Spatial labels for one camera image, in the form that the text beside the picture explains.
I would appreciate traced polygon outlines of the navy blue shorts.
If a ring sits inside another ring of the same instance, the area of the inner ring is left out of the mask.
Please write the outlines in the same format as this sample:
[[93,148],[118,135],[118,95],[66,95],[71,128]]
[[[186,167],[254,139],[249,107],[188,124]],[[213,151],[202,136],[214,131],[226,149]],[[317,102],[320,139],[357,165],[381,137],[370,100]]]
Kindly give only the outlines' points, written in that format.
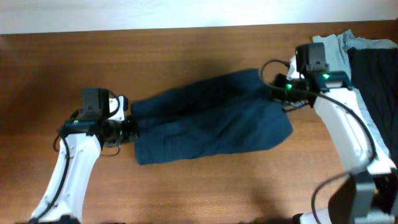
[[256,68],[174,88],[136,101],[131,111],[140,165],[271,149],[293,127]]

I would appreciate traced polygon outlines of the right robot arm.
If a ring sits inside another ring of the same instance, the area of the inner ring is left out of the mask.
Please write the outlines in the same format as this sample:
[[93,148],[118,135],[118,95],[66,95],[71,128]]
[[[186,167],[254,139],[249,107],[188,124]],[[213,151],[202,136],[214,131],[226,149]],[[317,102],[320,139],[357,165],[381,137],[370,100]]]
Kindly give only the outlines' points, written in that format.
[[324,122],[343,173],[320,183],[311,211],[294,223],[397,223],[397,168],[380,150],[344,71],[331,71],[323,43],[295,49],[298,77],[279,75],[272,96],[284,103],[306,101]]

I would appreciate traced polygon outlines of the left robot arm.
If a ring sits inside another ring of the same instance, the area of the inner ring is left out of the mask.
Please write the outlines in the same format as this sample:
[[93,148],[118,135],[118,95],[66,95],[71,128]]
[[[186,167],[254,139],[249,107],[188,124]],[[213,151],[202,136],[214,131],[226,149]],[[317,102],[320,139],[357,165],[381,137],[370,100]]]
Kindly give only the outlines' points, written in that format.
[[88,182],[102,149],[135,141],[138,125],[132,115],[102,120],[71,118],[58,136],[57,163],[29,223],[82,223]]

